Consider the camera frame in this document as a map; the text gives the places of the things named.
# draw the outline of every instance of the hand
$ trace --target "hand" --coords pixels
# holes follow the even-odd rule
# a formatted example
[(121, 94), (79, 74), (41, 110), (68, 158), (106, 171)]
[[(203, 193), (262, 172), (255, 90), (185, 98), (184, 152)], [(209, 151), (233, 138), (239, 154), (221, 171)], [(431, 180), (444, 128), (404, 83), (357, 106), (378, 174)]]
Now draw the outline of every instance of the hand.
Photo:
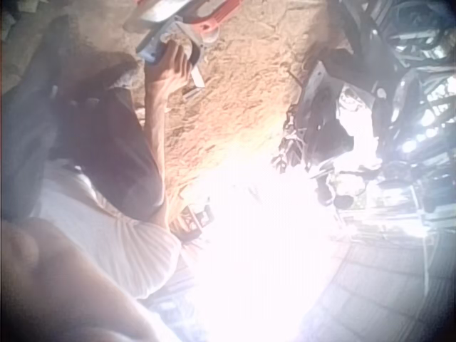
[(192, 66), (184, 48), (169, 41), (160, 62), (154, 65), (146, 63), (144, 69), (146, 91), (163, 91), (163, 95), (168, 96), (187, 84)]

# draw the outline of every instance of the dark pants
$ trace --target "dark pants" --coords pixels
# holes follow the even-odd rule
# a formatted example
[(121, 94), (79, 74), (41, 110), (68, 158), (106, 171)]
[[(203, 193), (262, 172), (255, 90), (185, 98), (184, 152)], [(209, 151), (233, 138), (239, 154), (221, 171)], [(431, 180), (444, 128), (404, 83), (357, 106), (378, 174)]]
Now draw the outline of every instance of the dark pants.
[(11, 90), (2, 97), (1, 131), (2, 219), (31, 214), (56, 150), (133, 219), (148, 221), (163, 203), (162, 180), (126, 89), (106, 91), (91, 108), (58, 105), (41, 91), (18, 99)]

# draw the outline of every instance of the white shirt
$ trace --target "white shirt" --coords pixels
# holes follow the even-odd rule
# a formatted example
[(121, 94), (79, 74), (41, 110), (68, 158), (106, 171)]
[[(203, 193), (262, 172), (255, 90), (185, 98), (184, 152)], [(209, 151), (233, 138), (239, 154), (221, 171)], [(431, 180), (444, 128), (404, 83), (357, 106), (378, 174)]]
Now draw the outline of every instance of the white shirt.
[(157, 291), (175, 271), (179, 239), (156, 224), (122, 215), (93, 190), (87, 177), (64, 164), (46, 164), (33, 216), (54, 223), (134, 298)]

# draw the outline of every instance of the sandy soil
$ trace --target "sandy soil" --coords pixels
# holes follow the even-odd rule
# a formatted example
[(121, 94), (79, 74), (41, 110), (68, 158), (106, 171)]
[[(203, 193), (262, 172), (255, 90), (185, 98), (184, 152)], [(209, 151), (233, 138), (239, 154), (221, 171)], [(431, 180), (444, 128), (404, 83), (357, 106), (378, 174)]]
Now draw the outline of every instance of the sandy soil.
[[(36, 14), (24, 14), (2, 44), (2, 93), (20, 80), (44, 28), (59, 14), (78, 24), (67, 80), (133, 55), (142, 36), (122, 29), (133, 6), (133, 0), (49, 0)], [(300, 91), (290, 73), (304, 81), (304, 62), (330, 40), (328, 23), (325, 0), (246, 0), (224, 23), (200, 65), (207, 88), (188, 102), (181, 92), (170, 101), (166, 183), (173, 214), (182, 204), (178, 194), (204, 171), (275, 151), (284, 113)], [(142, 96), (135, 93), (138, 105)]]

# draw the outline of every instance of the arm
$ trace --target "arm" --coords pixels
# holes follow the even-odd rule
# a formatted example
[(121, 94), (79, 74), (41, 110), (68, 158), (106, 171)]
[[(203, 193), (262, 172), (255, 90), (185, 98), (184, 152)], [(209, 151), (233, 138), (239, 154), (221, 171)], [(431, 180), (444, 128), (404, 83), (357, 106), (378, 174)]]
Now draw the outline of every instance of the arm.
[[(165, 109), (171, 93), (187, 84), (191, 71), (184, 49), (174, 41), (167, 45), (165, 55), (156, 65), (145, 66), (145, 126), (144, 133), (150, 152), (157, 163), (163, 186), (165, 183)], [(167, 198), (151, 219), (152, 223), (168, 228)]]

